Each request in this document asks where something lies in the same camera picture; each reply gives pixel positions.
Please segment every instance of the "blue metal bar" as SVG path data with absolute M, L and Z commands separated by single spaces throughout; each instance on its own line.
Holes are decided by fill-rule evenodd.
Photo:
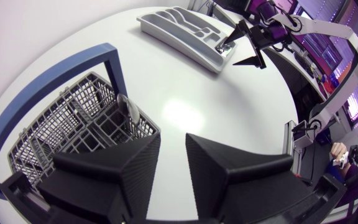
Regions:
M 44 71 L 8 104 L 0 115 L 0 150 L 16 124 L 35 104 L 62 83 L 100 63 L 106 67 L 114 93 L 127 96 L 117 49 L 107 43 L 88 48 Z M 1 190 L 0 198 L 5 199 Z

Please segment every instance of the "gray wire basket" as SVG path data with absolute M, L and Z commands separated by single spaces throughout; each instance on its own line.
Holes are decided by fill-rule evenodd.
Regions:
M 159 132 L 141 111 L 138 126 L 119 109 L 111 85 L 91 72 L 66 88 L 24 129 L 8 153 L 12 173 L 23 172 L 33 189 L 53 171 L 58 152 L 94 152 Z

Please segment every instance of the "desk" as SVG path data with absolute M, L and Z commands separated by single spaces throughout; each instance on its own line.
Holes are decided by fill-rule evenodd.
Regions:
M 244 19 L 242 15 L 225 10 L 219 5 L 217 5 L 215 7 L 215 9 L 217 11 L 219 11 L 222 15 L 226 16 L 226 19 L 229 20 L 233 24 L 237 24 L 239 21 Z M 252 24 L 249 23 L 248 21 L 246 21 L 246 23 L 249 27 L 252 26 Z M 304 76 L 304 78 L 311 84 L 311 86 L 317 91 L 317 93 L 321 97 L 321 99 L 323 99 L 324 101 L 326 100 L 325 96 L 320 92 L 320 89 L 319 89 L 316 79 L 311 78 L 309 76 L 309 74 L 305 71 L 305 69 L 303 69 L 302 66 L 295 60 L 295 57 L 293 56 L 293 54 L 291 52 L 289 52 L 288 50 L 283 50 L 282 52 L 277 52 L 277 54 L 279 54 L 279 56 L 281 56 L 288 63 L 290 63 L 292 66 L 294 66 L 299 71 L 299 73 L 301 73 Z
M 129 97 L 161 129 L 161 147 L 148 218 L 197 219 L 186 156 L 185 133 L 190 132 L 229 146 L 260 154 L 281 154 L 284 124 L 297 121 L 291 93 L 275 65 L 267 68 L 232 66 L 254 54 L 247 39 L 239 45 L 223 71 L 213 74 L 192 59 L 140 30 L 136 17 L 161 7 L 122 12 L 78 31 L 45 52 L 12 83 L 0 98 L 0 114 L 37 75 L 79 51 L 108 42 L 119 52 Z M 197 14 L 230 34 L 232 28 Z M 103 66 L 91 70 L 108 79 Z M 49 94 L 15 127 L 0 152 L 0 182 L 11 175 L 7 152 L 17 135 L 78 75 Z M 0 218 L 12 210 L 0 201 Z

